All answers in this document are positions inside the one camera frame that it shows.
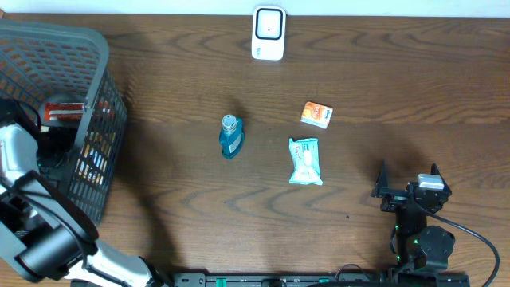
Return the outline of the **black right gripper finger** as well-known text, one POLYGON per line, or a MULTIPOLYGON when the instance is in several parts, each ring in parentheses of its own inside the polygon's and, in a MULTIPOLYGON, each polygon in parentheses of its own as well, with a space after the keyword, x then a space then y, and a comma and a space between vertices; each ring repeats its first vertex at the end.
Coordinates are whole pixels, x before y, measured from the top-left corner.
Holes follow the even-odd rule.
POLYGON ((447 187, 447 183, 444 180, 444 178, 442 177, 442 175, 441 175, 441 173, 439 171, 439 168, 437 167, 436 163, 433 163, 432 166, 431 166, 431 174, 438 176, 440 178, 440 180, 441 180, 441 183, 443 184, 443 187, 447 187))
POLYGON ((375 180, 375 185, 371 191, 371 197, 373 198, 383 198, 389 193, 389 183, 387 176, 387 168, 386 162, 382 162, 382 166, 379 169, 379 173, 377 179, 375 180))

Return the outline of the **teal wet wipes packet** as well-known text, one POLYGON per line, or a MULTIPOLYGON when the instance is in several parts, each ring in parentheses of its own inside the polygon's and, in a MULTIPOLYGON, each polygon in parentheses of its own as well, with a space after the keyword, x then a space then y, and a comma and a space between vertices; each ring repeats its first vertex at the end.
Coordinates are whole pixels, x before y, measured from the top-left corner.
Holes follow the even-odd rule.
POLYGON ((320 157, 317 138, 288 140, 288 149, 293 162, 291 184, 323 185, 320 177, 320 157))

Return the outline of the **teal mouthwash bottle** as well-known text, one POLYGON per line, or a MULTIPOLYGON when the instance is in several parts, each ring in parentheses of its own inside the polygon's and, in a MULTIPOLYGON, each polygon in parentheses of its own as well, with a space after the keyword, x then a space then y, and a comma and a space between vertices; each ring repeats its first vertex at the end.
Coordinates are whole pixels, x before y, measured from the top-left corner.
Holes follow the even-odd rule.
POLYGON ((219 143, 222 146, 222 155, 226 159, 235 157, 242 148, 245 139, 244 122, 241 118, 228 114, 222 118, 222 130, 219 134, 219 143))

